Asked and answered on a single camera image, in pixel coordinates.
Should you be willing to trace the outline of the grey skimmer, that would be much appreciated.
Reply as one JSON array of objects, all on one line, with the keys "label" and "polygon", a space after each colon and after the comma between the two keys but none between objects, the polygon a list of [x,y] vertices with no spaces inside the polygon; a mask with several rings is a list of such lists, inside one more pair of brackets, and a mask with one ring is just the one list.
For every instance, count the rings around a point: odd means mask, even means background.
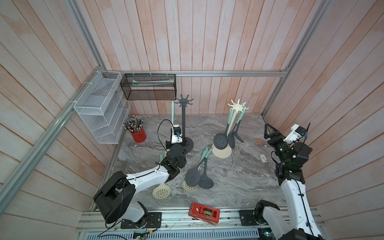
[{"label": "grey skimmer", "polygon": [[237,123],[236,123],[236,125],[234,127],[234,130],[233,130],[234,137],[236,137],[241,143],[244,143],[244,140],[239,136],[238,131],[239,131],[241,120],[242,120],[243,115],[246,112],[246,110],[247,110],[246,104],[243,103],[243,112],[240,114],[240,116],[239,116],[239,118],[237,120]]},{"label": "grey skimmer", "polygon": [[211,147],[208,152],[204,155],[204,162],[205,162],[205,166],[204,166],[204,172],[203,174],[201,175],[200,177],[200,181],[198,183],[198,185],[203,188],[203,189],[211,189],[213,186],[214,186],[214,182],[212,179],[210,179],[208,176],[207,176],[207,165],[208,165],[208,156],[210,155],[210,153],[213,151],[213,147]]},{"label": "grey skimmer", "polygon": [[224,133],[216,134],[214,137],[214,145],[218,150],[223,150],[228,145],[228,129],[233,116],[233,108],[230,109],[226,130]]},{"label": "grey skimmer", "polygon": [[229,136],[228,136],[228,141],[229,141],[229,146],[232,148],[232,149],[234,149],[235,148],[235,146],[236,146],[236,143],[235,143],[235,138],[236,137],[234,137],[234,135],[233,135],[233,131],[229,134]]}]

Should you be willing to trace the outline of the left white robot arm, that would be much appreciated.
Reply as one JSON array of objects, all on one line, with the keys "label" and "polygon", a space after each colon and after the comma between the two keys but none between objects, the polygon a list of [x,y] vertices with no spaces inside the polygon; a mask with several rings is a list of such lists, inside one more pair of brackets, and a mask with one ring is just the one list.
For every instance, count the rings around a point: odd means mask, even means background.
[{"label": "left white robot arm", "polygon": [[132,204],[133,197],[154,185],[173,180],[184,168],[186,154],[194,147],[192,139],[186,137],[181,144],[173,144],[158,166],[136,174],[115,172],[94,196],[94,202],[100,210],[106,224],[112,224],[122,218],[138,224],[147,223],[148,210],[141,203]]}]

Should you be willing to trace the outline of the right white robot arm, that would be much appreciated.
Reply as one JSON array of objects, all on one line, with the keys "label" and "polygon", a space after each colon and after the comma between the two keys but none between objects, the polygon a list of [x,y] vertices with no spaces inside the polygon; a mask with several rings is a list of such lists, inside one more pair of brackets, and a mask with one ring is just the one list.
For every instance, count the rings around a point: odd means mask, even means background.
[{"label": "right white robot arm", "polygon": [[265,124],[264,138],[278,158],[275,174],[287,202],[290,220],[286,222],[280,208],[265,200],[257,203],[254,218],[258,225],[268,225],[277,240],[323,239],[311,212],[302,171],[312,152],[306,144],[308,131],[309,128],[295,124],[288,136],[284,136],[270,124]]}]

